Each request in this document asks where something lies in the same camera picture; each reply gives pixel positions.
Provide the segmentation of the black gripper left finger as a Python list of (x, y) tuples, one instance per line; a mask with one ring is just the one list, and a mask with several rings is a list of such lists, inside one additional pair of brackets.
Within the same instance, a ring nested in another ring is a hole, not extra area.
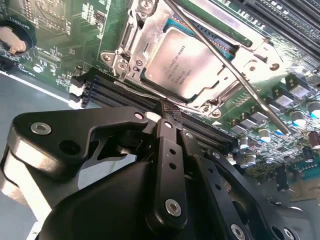
[(22, 113), (6, 144), (6, 195), (28, 205), (43, 223), (55, 206), (78, 191), (82, 169), (147, 150), (164, 100), (152, 111), (132, 106)]

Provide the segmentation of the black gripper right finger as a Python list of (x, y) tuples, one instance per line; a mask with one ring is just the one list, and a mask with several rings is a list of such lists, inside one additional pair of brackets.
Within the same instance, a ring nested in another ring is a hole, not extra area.
[(163, 101), (163, 116), (178, 126), (184, 168), (191, 172), (196, 212), (192, 219), (201, 236), (212, 240), (275, 240), (277, 213), (219, 153), (202, 153), (195, 137), (182, 127), (180, 109)]

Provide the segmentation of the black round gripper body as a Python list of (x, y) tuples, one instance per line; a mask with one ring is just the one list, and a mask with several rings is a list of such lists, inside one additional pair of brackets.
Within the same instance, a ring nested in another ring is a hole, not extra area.
[(134, 162), (60, 202), (43, 240), (227, 240), (203, 184), (174, 160)]

